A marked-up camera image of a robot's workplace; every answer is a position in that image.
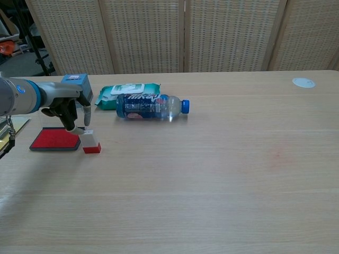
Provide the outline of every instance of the small red block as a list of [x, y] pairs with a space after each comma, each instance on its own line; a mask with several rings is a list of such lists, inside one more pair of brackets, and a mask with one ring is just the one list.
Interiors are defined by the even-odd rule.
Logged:
[[97, 147], [83, 147], [85, 153], [100, 153], [101, 145], [97, 144]]

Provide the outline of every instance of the cable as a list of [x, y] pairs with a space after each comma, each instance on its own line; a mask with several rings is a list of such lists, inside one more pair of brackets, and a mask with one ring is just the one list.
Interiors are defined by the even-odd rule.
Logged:
[[4, 148], [4, 150], [0, 154], [0, 159], [4, 157], [5, 154], [9, 153], [9, 151], [15, 146], [15, 129], [12, 123], [11, 116], [6, 116], [6, 123], [11, 128], [9, 131], [10, 139], [8, 141], [7, 146]]

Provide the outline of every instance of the wet wipes package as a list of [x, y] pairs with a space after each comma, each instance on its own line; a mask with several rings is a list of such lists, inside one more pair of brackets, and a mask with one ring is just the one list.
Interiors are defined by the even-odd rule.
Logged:
[[119, 94], [160, 94], [160, 84], [123, 84], [101, 89], [95, 105], [102, 110], [115, 110]]

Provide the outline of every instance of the table surface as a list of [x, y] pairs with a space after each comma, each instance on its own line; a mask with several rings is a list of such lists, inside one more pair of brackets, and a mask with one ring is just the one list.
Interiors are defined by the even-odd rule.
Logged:
[[29, 151], [32, 114], [0, 163], [0, 253], [339, 253], [339, 72], [90, 81], [95, 98], [161, 83], [191, 111], [131, 122], [93, 107], [98, 155]]

